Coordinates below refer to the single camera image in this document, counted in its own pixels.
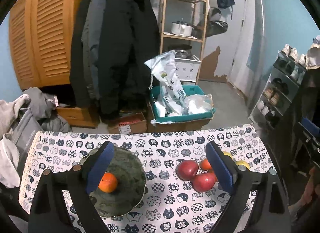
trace wooden drawer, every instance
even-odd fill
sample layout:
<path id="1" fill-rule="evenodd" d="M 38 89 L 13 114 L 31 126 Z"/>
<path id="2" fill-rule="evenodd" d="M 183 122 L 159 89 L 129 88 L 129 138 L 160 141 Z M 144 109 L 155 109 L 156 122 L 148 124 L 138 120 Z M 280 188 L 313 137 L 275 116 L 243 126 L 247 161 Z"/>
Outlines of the wooden drawer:
<path id="1" fill-rule="evenodd" d="M 57 107 L 61 115 L 71 126 L 95 128 L 99 124 L 99 115 L 96 108 Z"/>

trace white door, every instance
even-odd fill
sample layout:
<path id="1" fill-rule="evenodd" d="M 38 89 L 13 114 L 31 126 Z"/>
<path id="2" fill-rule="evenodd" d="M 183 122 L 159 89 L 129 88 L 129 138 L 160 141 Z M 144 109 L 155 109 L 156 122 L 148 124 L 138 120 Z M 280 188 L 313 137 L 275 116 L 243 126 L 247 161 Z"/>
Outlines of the white door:
<path id="1" fill-rule="evenodd" d="M 227 9 L 220 9 L 222 14 L 221 21 L 225 21 L 228 24 L 227 32 L 223 34 L 213 35 L 206 39 L 204 48 L 204 59 L 206 56 L 208 56 L 208 60 L 206 60 L 206 62 L 203 61 L 203 63 L 206 67 L 212 66 L 214 68 L 216 66 L 215 69 L 212 69 L 212 72 L 214 72 L 212 73 L 212 81 L 226 82 L 230 70 L 232 69 L 233 59 L 239 42 L 246 6 L 246 0 L 234 1 L 236 4 L 233 6 L 232 20 L 231 7 Z M 220 47 L 219 55 L 216 52 L 218 47 Z"/>

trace screw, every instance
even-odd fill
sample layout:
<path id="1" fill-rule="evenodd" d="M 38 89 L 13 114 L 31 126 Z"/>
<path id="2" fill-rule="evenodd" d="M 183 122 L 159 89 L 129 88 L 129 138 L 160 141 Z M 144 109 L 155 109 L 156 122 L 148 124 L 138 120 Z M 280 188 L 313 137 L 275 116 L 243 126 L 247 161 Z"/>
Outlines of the screw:
<path id="1" fill-rule="evenodd" d="M 42 174 L 43 175 L 48 175 L 50 173 L 50 171 L 51 171 L 50 169 L 45 169 Z"/>
<path id="2" fill-rule="evenodd" d="M 77 165 L 73 166 L 72 169 L 73 169 L 74 171 L 81 170 L 81 165 L 77 164 Z"/>
<path id="3" fill-rule="evenodd" d="M 277 174 L 277 172 L 274 169 L 270 169 L 269 172 L 270 172 L 271 175 L 276 175 Z"/>
<path id="4" fill-rule="evenodd" d="M 245 171 L 245 170 L 247 169 L 247 167 L 245 167 L 244 165 L 240 164 L 240 165 L 238 166 L 238 169 L 239 169 L 240 171 Z"/>

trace teal plastic bin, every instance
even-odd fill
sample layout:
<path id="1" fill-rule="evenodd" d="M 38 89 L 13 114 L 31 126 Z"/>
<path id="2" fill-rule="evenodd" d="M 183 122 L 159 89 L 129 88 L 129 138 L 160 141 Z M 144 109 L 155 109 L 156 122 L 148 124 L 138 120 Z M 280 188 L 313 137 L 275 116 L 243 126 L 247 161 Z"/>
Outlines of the teal plastic bin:
<path id="1" fill-rule="evenodd" d="M 199 86 L 195 85 L 183 85 L 183 90 L 185 91 L 186 95 L 204 95 L 202 89 Z M 158 110 L 153 103 L 153 98 L 158 98 L 158 95 L 160 94 L 160 87 L 155 86 L 151 90 L 151 104 L 152 104 L 152 110 L 156 118 L 156 122 L 163 123 L 163 122 L 174 122 L 174 123 L 180 123 L 180 122 L 188 122 L 193 120 L 199 120 L 199 119 L 207 119 L 212 118 L 214 112 L 216 111 L 214 108 L 210 112 L 201 113 L 201 114 L 194 114 L 194 115 L 182 115 L 182 116 L 168 116 L 168 117 L 159 117 Z"/>

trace red apple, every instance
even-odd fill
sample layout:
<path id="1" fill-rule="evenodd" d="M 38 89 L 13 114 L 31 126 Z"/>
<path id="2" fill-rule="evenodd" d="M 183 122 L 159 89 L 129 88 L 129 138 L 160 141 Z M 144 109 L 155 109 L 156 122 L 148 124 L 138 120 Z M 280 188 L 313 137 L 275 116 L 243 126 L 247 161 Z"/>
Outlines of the red apple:
<path id="1" fill-rule="evenodd" d="M 184 160 L 178 165 L 177 175 L 181 180 L 192 180 L 199 170 L 199 165 L 194 160 Z"/>
<path id="2" fill-rule="evenodd" d="M 217 181 L 217 177 L 214 173 L 202 173 L 194 177 L 192 186 L 197 192 L 205 192 L 212 189 Z"/>

